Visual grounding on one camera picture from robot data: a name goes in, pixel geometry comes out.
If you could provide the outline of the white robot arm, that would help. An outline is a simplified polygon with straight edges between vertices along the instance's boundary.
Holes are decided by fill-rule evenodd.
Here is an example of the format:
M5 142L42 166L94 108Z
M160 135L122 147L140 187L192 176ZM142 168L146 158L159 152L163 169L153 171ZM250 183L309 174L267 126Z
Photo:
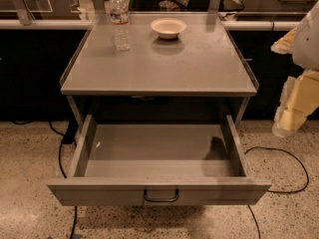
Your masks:
M287 78L275 113L272 132L285 137L296 133L319 108L319 2L271 51L291 54L293 63L303 69L299 77Z

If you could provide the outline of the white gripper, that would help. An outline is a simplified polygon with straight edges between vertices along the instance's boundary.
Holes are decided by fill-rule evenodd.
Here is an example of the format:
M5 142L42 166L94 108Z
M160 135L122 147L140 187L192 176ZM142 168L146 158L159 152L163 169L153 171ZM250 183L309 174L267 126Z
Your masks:
M273 43L271 51L280 55L293 54L296 28ZM319 72L305 70L301 76L289 77L284 84L279 107L275 113L272 132L287 137L298 131L306 117L319 108Z

